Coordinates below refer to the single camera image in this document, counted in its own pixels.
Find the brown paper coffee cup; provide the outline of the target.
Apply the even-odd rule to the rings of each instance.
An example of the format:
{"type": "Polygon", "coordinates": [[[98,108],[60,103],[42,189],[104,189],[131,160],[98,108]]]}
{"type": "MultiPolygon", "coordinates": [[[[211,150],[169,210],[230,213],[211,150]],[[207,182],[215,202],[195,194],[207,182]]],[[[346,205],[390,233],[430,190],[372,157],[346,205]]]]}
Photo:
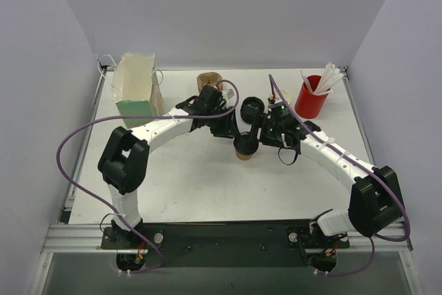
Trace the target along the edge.
{"type": "Polygon", "coordinates": [[[239,160],[247,161],[247,160],[250,160],[252,158],[252,156],[253,156],[253,153],[236,150],[236,157],[239,160]]]}

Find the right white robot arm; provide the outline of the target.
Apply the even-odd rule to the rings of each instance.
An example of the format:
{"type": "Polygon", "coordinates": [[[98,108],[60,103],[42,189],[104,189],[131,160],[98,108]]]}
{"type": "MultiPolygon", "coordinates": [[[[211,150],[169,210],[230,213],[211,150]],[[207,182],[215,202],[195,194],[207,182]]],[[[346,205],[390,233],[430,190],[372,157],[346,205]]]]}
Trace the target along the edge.
{"type": "Polygon", "coordinates": [[[248,144],[261,143],[278,149],[290,149],[324,168],[350,192],[346,209],[332,209],[314,219],[322,234],[336,236],[357,231],[365,237],[405,217],[405,207],[396,173],[384,166],[364,162],[335,143],[313,122],[301,122],[277,99],[265,109],[261,100],[249,99],[240,109],[244,122],[250,124],[248,144]]]}

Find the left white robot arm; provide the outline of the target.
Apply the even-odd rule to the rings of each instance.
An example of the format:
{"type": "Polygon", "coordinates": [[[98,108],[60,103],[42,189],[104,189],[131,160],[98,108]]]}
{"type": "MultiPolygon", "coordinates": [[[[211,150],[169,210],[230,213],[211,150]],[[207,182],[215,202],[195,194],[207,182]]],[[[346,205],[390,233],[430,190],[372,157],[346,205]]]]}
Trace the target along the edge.
{"type": "Polygon", "coordinates": [[[234,96],[233,89],[206,85],[199,95],[176,104],[160,119],[131,129],[119,126],[113,130],[97,168],[117,210],[113,223],[123,246],[135,247],[142,238],[137,189],[146,177],[149,155],[180,135],[232,120],[234,96]]]}

